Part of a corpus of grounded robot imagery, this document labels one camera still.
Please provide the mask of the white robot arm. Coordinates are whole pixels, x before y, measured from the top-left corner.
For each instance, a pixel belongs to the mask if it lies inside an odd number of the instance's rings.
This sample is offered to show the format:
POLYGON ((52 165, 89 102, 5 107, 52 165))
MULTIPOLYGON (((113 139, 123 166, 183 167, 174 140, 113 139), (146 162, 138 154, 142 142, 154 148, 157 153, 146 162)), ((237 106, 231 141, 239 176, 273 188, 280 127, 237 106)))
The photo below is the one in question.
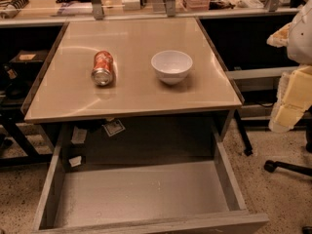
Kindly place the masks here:
POLYGON ((286 47, 288 58, 299 64, 280 78, 269 129, 275 133, 291 130, 312 105, 312 6, 306 3, 292 22, 267 39, 274 47, 286 47))

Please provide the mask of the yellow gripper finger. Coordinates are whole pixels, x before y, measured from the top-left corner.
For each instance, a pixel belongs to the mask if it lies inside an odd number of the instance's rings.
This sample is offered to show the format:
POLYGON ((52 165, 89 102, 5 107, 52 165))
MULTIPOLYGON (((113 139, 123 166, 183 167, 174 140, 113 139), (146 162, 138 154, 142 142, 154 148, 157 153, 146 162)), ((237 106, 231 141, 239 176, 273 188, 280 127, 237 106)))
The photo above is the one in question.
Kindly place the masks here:
POLYGON ((293 72, 284 72, 279 81, 269 129, 274 133, 291 130, 311 106, 312 66, 301 65, 293 72))
POLYGON ((288 45, 290 26, 290 23, 285 24, 279 30, 271 34, 266 43, 276 48, 286 47, 288 45))

